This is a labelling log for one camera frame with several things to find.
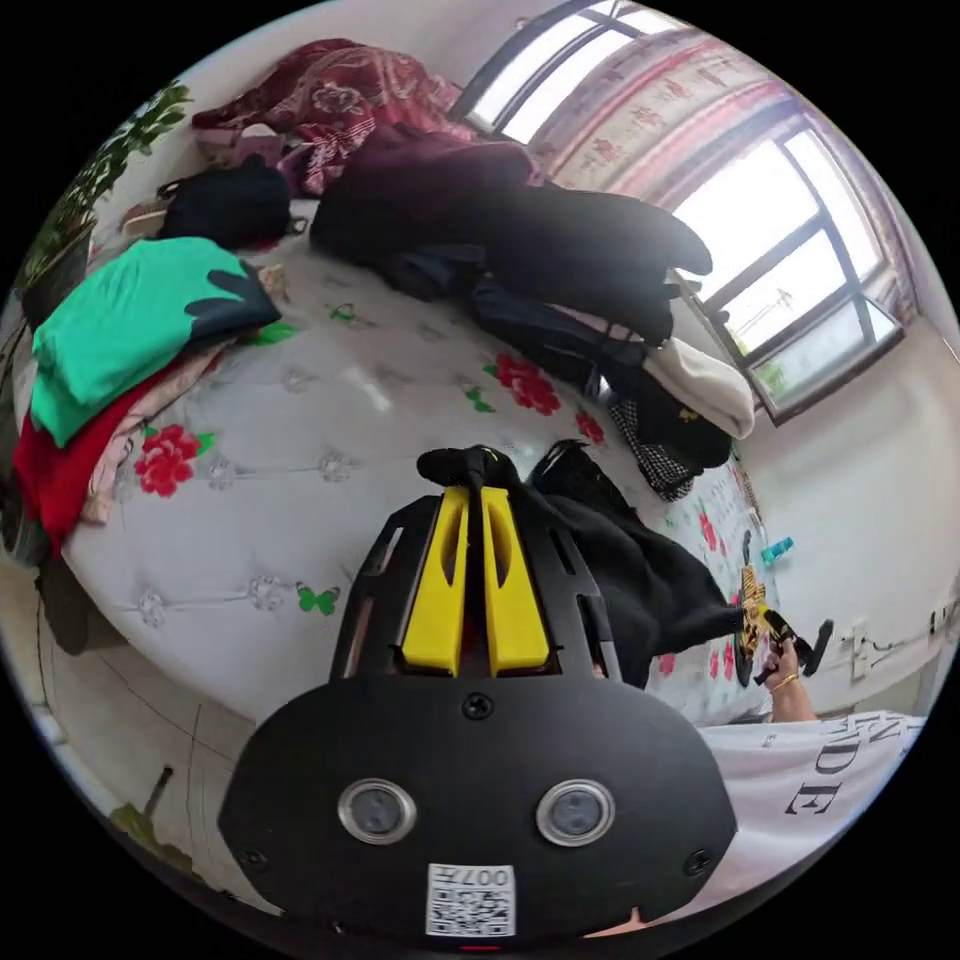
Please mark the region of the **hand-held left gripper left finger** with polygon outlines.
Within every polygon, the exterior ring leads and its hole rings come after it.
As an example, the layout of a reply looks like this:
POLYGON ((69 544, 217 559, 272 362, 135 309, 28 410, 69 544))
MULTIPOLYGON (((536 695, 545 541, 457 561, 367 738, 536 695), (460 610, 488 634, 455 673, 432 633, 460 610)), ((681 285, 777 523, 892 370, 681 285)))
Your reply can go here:
POLYGON ((435 511, 401 644, 407 667, 456 676, 466 610, 469 496, 448 488, 435 511))

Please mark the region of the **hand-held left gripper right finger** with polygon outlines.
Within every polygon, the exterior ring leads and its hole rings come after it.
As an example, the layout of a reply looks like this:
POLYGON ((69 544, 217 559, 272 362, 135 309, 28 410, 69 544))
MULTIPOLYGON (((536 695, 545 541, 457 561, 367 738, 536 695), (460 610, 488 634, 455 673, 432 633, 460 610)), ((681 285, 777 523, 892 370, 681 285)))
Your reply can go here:
POLYGON ((483 591, 488 659, 494 676, 540 671, 550 647, 505 489, 482 488, 483 591))

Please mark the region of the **person's right hand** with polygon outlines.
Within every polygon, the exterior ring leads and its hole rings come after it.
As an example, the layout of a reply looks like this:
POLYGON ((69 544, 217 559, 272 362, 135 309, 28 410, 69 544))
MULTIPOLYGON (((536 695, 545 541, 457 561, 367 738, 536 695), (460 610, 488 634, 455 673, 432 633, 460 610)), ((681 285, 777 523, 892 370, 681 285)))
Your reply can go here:
POLYGON ((789 639, 784 639, 768 652, 763 670, 764 685, 769 692, 773 692, 797 680, 799 675, 800 667, 795 646, 789 639))

